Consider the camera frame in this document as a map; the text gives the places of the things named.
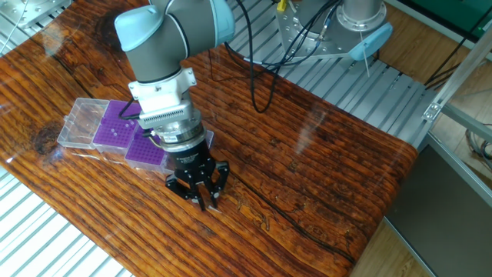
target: robotic arm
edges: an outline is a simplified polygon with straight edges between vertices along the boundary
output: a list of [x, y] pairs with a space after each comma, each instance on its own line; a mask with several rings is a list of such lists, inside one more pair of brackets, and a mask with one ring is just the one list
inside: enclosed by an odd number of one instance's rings
[[[180, 61], [214, 48], [234, 35], [234, 16], [225, 0], [157, 1], [119, 15], [115, 28], [136, 82], [128, 87], [140, 102], [137, 119], [143, 129], [153, 129], [175, 164], [166, 186], [183, 199], [204, 201], [197, 185], [204, 183], [213, 205], [227, 181], [227, 162], [216, 162], [208, 151], [201, 113], [193, 107], [188, 89], [196, 85], [193, 70]], [[220, 177], [212, 182], [217, 169]], [[178, 179], [188, 183], [181, 185]]]

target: clear plastic box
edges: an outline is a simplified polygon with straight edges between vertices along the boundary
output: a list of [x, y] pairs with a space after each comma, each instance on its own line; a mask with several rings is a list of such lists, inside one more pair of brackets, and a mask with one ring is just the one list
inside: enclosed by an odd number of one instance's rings
[[92, 139], [108, 104], [109, 100], [77, 98], [56, 141], [64, 147], [95, 149]]

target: glossy wooden surface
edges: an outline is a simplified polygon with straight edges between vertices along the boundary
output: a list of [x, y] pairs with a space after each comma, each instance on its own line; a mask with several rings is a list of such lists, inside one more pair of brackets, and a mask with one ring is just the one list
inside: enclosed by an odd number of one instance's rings
[[[76, 98], [129, 99], [112, 22], [144, 3], [77, 1], [0, 59], [0, 163], [136, 275], [348, 275], [417, 152], [290, 82], [259, 115], [247, 79], [211, 80], [206, 52], [183, 62], [211, 153], [231, 164], [220, 212], [158, 173], [56, 144]], [[223, 48], [211, 59], [216, 80], [247, 74]], [[270, 83], [257, 78], [259, 105]]]

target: purple tray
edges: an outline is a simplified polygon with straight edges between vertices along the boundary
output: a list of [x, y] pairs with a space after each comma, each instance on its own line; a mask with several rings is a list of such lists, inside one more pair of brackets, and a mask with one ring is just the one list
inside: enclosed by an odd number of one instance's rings
[[[102, 145], [104, 151], [111, 151], [111, 147], [127, 149], [130, 146], [138, 123], [134, 119], [123, 120], [118, 117], [118, 114], [126, 104], [123, 101], [111, 100], [106, 108], [106, 113], [92, 141], [96, 145]], [[134, 103], [128, 107], [125, 115], [138, 114], [140, 111], [140, 105]]]
[[[142, 136], [143, 133], [144, 129], [138, 126], [125, 159], [160, 166], [166, 155], [165, 151], [155, 147], [149, 138]], [[154, 139], [157, 143], [160, 142], [159, 137], [154, 137]]]

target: light blue joint cap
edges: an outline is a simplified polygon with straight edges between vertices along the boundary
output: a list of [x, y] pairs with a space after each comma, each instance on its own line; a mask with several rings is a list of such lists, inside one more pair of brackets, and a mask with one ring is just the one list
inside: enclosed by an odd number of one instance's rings
[[232, 40], [236, 21], [231, 8], [225, 0], [210, 0], [215, 23], [215, 47]]
[[381, 46], [386, 43], [393, 33], [393, 26], [390, 22], [382, 25], [378, 30], [366, 37], [362, 42], [355, 45], [348, 54], [356, 61], [362, 61], [364, 59], [364, 48], [366, 56], [373, 55]]
[[137, 48], [157, 31], [163, 21], [164, 15], [154, 5], [120, 14], [115, 19], [115, 28], [121, 49], [128, 52]]

